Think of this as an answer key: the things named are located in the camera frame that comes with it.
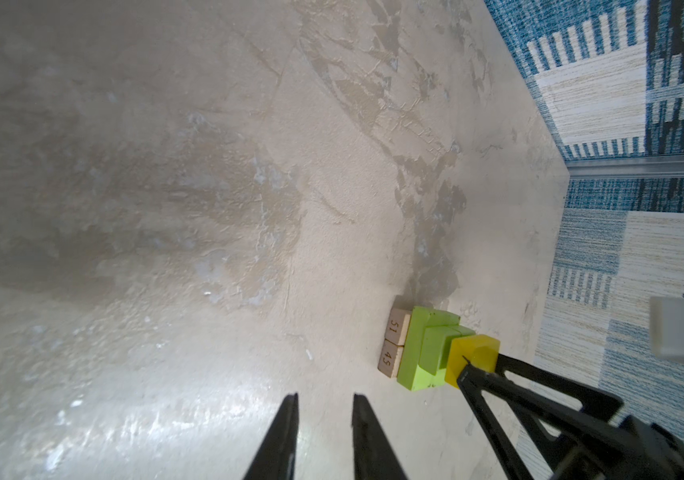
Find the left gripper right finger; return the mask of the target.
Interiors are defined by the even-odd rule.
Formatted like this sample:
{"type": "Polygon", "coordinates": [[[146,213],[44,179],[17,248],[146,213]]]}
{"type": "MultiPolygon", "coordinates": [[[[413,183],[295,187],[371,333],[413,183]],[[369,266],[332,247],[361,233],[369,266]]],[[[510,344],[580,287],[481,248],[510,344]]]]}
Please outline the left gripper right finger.
{"type": "Polygon", "coordinates": [[[352,430],[356,480],[407,478],[370,402],[362,394],[354,395],[352,430]]]}

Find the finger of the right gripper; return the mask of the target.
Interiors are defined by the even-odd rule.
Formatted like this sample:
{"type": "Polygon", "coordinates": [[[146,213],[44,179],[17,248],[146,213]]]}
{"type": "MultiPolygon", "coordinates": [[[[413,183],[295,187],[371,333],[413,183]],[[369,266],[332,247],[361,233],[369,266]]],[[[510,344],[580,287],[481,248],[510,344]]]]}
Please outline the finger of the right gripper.
{"type": "Polygon", "coordinates": [[[530,479],[532,474],[483,397],[485,392],[510,407],[552,473],[573,446],[568,439],[570,435],[587,434],[602,425],[610,425],[609,421],[596,419],[522,387],[496,370],[487,373],[467,365],[458,378],[458,386],[509,479],[530,479]]]}
{"type": "Polygon", "coordinates": [[[623,400],[607,391],[592,387],[566,377],[545,371],[521,360],[500,354],[497,359],[496,373],[516,374],[533,384],[546,387],[554,392],[577,400],[580,412],[608,422],[624,405],[623,400]]]}

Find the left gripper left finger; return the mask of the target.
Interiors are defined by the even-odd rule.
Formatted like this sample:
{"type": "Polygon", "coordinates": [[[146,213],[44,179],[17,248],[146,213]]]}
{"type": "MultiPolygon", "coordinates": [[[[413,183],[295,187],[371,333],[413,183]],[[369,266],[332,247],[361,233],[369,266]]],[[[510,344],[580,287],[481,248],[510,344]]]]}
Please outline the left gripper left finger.
{"type": "Polygon", "coordinates": [[[299,395],[282,401],[244,479],[292,480],[295,475],[299,435],[299,395]]]}

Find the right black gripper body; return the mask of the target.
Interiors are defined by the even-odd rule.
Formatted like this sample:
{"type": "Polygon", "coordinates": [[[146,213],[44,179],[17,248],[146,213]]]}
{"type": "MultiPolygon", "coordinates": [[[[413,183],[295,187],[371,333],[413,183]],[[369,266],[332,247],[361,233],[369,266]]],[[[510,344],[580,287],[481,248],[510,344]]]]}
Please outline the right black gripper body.
{"type": "Polygon", "coordinates": [[[684,443],[656,423],[628,416],[568,439],[553,479],[684,479],[684,443]]]}

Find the natural wood block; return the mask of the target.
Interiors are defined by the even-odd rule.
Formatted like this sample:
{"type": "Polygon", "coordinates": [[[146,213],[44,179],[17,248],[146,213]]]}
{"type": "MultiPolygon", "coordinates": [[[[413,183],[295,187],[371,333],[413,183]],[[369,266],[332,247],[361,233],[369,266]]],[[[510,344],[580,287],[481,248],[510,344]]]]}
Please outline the natural wood block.
{"type": "Polygon", "coordinates": [[[385,339],[396,346],[404,346],[411,316],[411,310],[393,307],[389,314],[385,339]]]}
{"type": "Polygon", "coordinates": [[[388,378],[398,376],[404,347],[385,339],[378,361],[378,370],[388,378]]]}

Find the long yellow block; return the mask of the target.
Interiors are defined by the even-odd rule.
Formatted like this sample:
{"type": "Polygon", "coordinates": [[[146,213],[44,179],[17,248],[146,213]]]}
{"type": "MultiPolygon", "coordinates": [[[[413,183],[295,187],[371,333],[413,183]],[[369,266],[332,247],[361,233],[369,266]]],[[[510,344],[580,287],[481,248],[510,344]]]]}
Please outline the long yellow block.
{"type": "Polygon", "coordinates": [[[467,365],[487,373],[494,373],[501,342],[493,337],[476,334],[452,340],[446,365],[445,382],[455,388],[467,365]]]}

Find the small green cube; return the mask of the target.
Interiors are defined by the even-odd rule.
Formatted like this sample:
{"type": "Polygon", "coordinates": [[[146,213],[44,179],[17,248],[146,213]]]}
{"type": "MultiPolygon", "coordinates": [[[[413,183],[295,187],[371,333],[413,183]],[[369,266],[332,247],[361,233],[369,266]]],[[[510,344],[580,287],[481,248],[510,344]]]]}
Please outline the small green cube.
{"type": "Polygon", "coordinates": [[[431,375],[444,378],[453,340],[475,334],[461,325],[428,327],[423,335],[419,366],[431,375]]]}

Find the long green block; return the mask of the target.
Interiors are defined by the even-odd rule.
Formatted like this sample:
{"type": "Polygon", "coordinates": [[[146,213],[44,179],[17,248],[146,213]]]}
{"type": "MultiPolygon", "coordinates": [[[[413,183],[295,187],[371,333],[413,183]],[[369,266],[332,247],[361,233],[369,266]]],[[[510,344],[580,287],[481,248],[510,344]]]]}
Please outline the long green block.
{"type": "Polygon", "coordinates": [[[412,391],[411,386],[414,380],[415,370],[416,367],[419,366],[418,362],[423,335],[428,327],[459,324],[460,316],[457,314],[421,306],[414,307],[412,309],[408,335],[397,376],[398,383],[407,390],[412,391]]]}
{"type": "Polygon", "coordinates": [[[430,388],[441,387],[446,384],[446,369],[439,369],[436,374],[432,374],[417,366],[414,380],[411,386],[412,391],[420,391],[430,388]]]}

